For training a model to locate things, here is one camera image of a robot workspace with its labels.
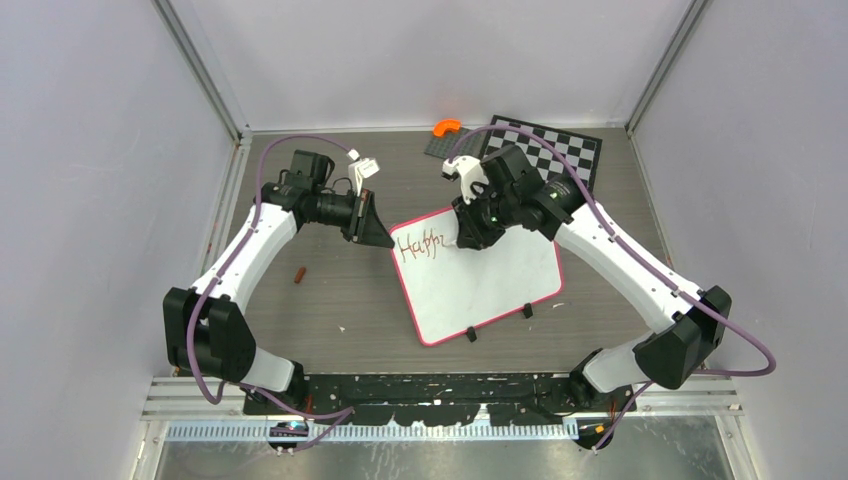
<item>checkerboard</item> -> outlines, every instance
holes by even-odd
[[[587,137],[576,133],[556,130],[535,123],[524,122],[512,118],[495,115],[492,117],[492,125],[510,125],[521,130],[532,132],[548,141],[553,147],[565,156],[568,163],[577,171],[577,176],[592,191],[595,185],[595,172],[598,169],[598,161],[601,158],[601,139]],[[539,144],[528,137],[517,132],[505,132],[493,130],[486,135],[483,147],[480,150],[480,158],[507,145],[518,145],[530,164],[539,169],[542,178],[550,180],[563,173],[565,167],[553,154],[543,149]]]

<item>whiteboard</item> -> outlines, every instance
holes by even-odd
[[[395,226],[392,258],[418,339],[433,346],[558,294],[559,249],[538,232],[507,230],[485,250],[455,246],[451,207]]]

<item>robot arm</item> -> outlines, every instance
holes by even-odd
[[[203,375],[232,383],[244,383],[274,392],[289,389],[302,367],[256,345],[245,322],[253,289],[277,253],[305,223],[337,226],[347,241],[362,245],[394,247],[394,241],[375,210],[374,193],[362,188],[362,180],[378,169],[373,159],[352,164],[351,189],[338,194],[326,188],[333,161],[312,152],[296,151],[285,179],[262,188],[260,218],[253,228],[256,206],[233,242],[215,264],[190,289],[172,288],[163,310],[168,361],[190,369],[186,332],[193,309],[203,291],[219,276],[231,254],[250,230],[253,233],[239,255],[226,268],[200,311],[194,350]]]
[[[459,248],[487,248],[512,226],[539,231],[597,270],[633,304],[651,330],[618,347],[593,352],[571,372],[571,393],[578,404],[647,380],[679,388],[720,343],[724,327],[680,293],[701,299],[723,315],[730,308],[730,297],[719,287],[703,291],[681,278],[618,228],[616,236],[651,266],[675,278],[679,290],[671,291],[601,228],[572,179],[560,176],[545,182],[516,146],[482,162],[467,156],[449,159],[442,174],[463,180],[462,196],[453,201]],[[603,207],[595,205],[615,225]]]

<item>gray table surface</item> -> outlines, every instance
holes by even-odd
[[[595,196],[612,218],[648,251],[662,246],[635,155],[623,129],[576,132],[603,139]],[[334,138],[376,157],[381,170],[366,181],[376,192],[386,228],[450,205],[458,185],[440,177],[439,159],[422,152],[429,132],[344,133]],[[259,154],[276,137],[256,136],[245,168],[230,236],[243,223],[254,195]],[[278,146],[265,181],[287,168],[295,148],[330,155],[346,174],[338,149],[312,140]],[[565,288],[520,314],[436,347],[419,343],[397,273],[386,249],[345,242],[335,227],[305,225],[273,261],[250,299],[247,322],[260,347],[301,362],[307,372],[568,371],[589,352],[647,331],[633,307],[592,268],[564,251]],[[307,273],[299,285],[299,267]],[[563,305],[553,309],[553,305]]]

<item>cable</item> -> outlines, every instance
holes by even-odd
[[[353,190],[353,182],[350,180],[350,177],[337,178],[337,179],[333,182],[333,184],[330,186],[330,190],[332,190],[333,192],[335,192],[335,191],[336,191],[336,184],[337,184],[337,183],[339,183],[339,182],[340,182],[340,181],[342,181],[342,180],[347,180],[347,183],[349,183],[349,184],[350,184],[350,188],[349,188],[348,190]]]
[[[586,188],[586,185],[583,184],[583,181],[580,179],[580,177],[577,176],[577,172],[574,171],[574,168],[568,163],[568,161],[565,159],[565,157],[562,155],[562,153],[557,151],[557,149],[555,149],[550,143],[545,141],[545,139],[539,137],[538,135],[535,135],[532,132],[527,132],[527,131],[521,130],[520,128],[513,127],[513,126],[486,125],[484,127],[474,129],[474,130],[466,133],[462,137],[460,137],[460,139],[450,149],[450,152],[448,152],[447,158],[448,159],[454,158],[456,156],[456,154],[459,152],[459,149],[462,147],[462,144],[464,144],[469,138],[471,138],[472,136],[474,136],[478,133],[486,132],[486,131],[489,131],[489,130],[503,130],[503,131],[507,131],[507,132],[515,132],[515,133],[518,133],[520,135],[524,135],[527,138],[534,140],[536,143],[541,145],[543,148],[545,148],[546,150],[551,152],[551,154],[557,160],[559,160],[560,163],[562,163],[563,167],[565,167],[565,170],[568,172],[568,175],[571,176],[572,179],[574,179],[574,183],[577,184],[577,188],[580,190],[580,193],[583,195],[583,198],[586,199],[586,204],[589,206],[589,209],[592,211],[592,214],[595,216],[595,218],[600,223],[601,227],[603,227],[603,229],[607,232],[607,234],[610,236],[610,238],[614,238],[615,242],[625,252],[627,252],[627,254],[630,255],[631,258],[633,258],[633,260],[635,260],[637,263],[639,263],[639,265],[644,267],[645,270],[650,272],[651,275],[653,275],[657,280],[662,282],[666,287],[671,289],[671,291],[679,292],[679,295],[680,295],[681,298],[683,298],[683,300],[685,300],[686,302],[688,302],[690,305],[694,306],[698,310],[704,312],[710,318],[712,318],[716,322],[724,325],[730,331],[739,335],[740,337],[745,339],[745,341],[747,341],[748,343],[753,345],[754,348],[756,348],[757,350],[760,351],[760,353],[763,354],[763,356],[766,358],[766,362],[767,362],[765,367],[758,369],[758,370],[707,369],[707,370],[699,370],[699,371],[695,372],[695,374],[697,374],[697,375],[726,375],[726,376],[731,376],[731,377],[761,377],[761,376],[768,375],[768,374],[772,373],[775,370],[775,368],[777,368],[777,360],[774,358],[774,355],[771,353],[771,351],[768,349],[768,347],[765,346],[764,343],[762,343],[756,337],[754,337],[753,335],[751,335],[750,333],[745,331],[739,325],[735,324],[734,322],[728,320],[723,315],[715,312],[711,308],[704,305],[700,300],[698,300],[698,299],[692,297],[691,295],[689,295],[688,293],[680,290],[680,288],[678,287],[678,285],[676,283],[674,283],[670,278],[668,278],[662,272],[660,272],[659,270],[654,268],[654,266],[651,265],[650,263],[648,263],[648,261],[645,258],[643,258],[641,255],[639,255],[635,250],[633,250],[633,248],[626,241],[624,241],[620,236],[616,235],[615,230],[613,230],[612,226],[606,221],[604,216],[601,215],[601,212],[598,209],[598,206],[595,204],[594,197],[592,197],[592,194],[589,193],[589,190]],[[653,382],[646,383],[632,397],[630,397],[630,400],[628,400],[627,404],[622,409],[621,414],[613,422],[612,426],[610,426],[610,428],[607,430],[607,432],[604,434],[604,436],[601,437],[601,440],[596,444],[596,447],[598,445],[603,445],[603,443],[607,440],[607,438],[609,438],[609,436],[612,434],[616,425],[618,425],[618,423],[624,417],[624,412],[626,412],[630,408],[630,406],[633,404],[633,402],[636,400],[636,397],[638,397],[642,392],[644,392],[652,384],[653,384]]]
[[[639,390],[636,390],[636,393],[634,393],[633,396],[631,396],[630,399],[627,400],[627,403],[625,403],[624,407],[621,409],[621,413],[619,413],[618,417],[616,417],[616,419],[613,420],[612,425],[610,425],[610,428],[608,428],[607,431],[604,432],[604,435],[601,437],[600,440],[598,440],[598,443],[596,443],[595,446],[592,447],[592,451],[595,452],[596,455],[598,454],[598,447],[603,446],[603,444],[607,441],[609,436],[612,435],[612,432],[613,432],[613,430],[615,430],[615,427],[617,427],[619,422],[621,422],[621,419],[624,418],[624,414],[627,413],[627,411],[630,410],[630,407],[633,406],[633,402],[636,401],[636,397],[641,395],[642,392],[647,390],[648,387],[650,387],[653,384],[654,384],[654,382],[648,382],[648,383],[642,385],[642,388],[640,388]]]
[[[262,174],[265,171],[265,160],[268,158],[268,153],[277,145],[288,140],[294,140],[296,138],[312,138],[316,140],[321,140],[341,148],[348,154],[350,154],[351,152],[355,152],[355,150],[348,148],[344,144],[339,143],[331,138],[324,137],[322,135],[312,134],[297,134],[281,137],[266,145],[265,149],[262,150],[262,154],[259,156],[259,166],[256,169],[256,197],[254,199],[256,211],[254,212],[253,219],[250,222],[250,228],[247,230],[244,237],[239,240],[238,244],[236,245],[235,249],[233,249],[233,252],[230,254],[230,256],[227,257],[221,267],[218,268],[216,275],[209,282],[209,285],[207,285],[203,292],[200,294],[200,298],[197,300],[197,303],[194,305],[194,308],[191,311],[191,316],[189,317],[188,328],[186,331],[186,349],[188,351],[188,363],[191,366],[191,374],[194,377],[195,382],[197,382],[198,388],[200,388],[200,393],[202,393],[203,397],[206,398],[206,400],[213,405],[221,403],[221,399],[224,396],[224,386],[226,385],[226,382],[222,381],[218,385],[218,392],[213,396],[212,393],[209,391],[209,387],[206,385],[206,382],[203,380],[203,377],[200,374],[200,366],[197,363],[197,352],[194,348],[194,333],[195,329],[197,328],[197,321],[200,318],[200,310],[203,308],[203,305],[206,303],[206,300],[209,298],[209,295],[212,293],[212,290],[215,289],[215,286],[221,283],[221,278],[227,272],[227,269],[230,268],[230,265],[232,265],[232,263],[238,257],[239,253],[241,253],[241,251],[244,249],[244,246],[247,245],[247,242],[250,240],[250,237],[256,230],[257,225],[259,225],[259,218],[262,211]],[[347,416],[350,415],[350,413],[353,411],[352,408],[348,408],[333,414],[310,415],[308,413],[301,412],[289,407],[288,405],[284,404],[278,398],[274,397],[262,388],[257,388],[253,385],[247,384],[240,384],[240,386],[255,390],[259,392],[259,394],[265,396],[266,398],[274,402],[278,407],[282,408],[283,410],[290,413],[294,413],[295,415],[300,415],[305,418],[330,419],[338,417],[340,419],[344,419],[347,418]],[[333,426],[328,429],[328,431],[331,430],[335,425],[338,425],[338,423],[341,423],[341,421],[334,423]],[[310,444],[309,446],[304,446],[304,448],[309,448],[312,445],[314,445],[314,443]]]

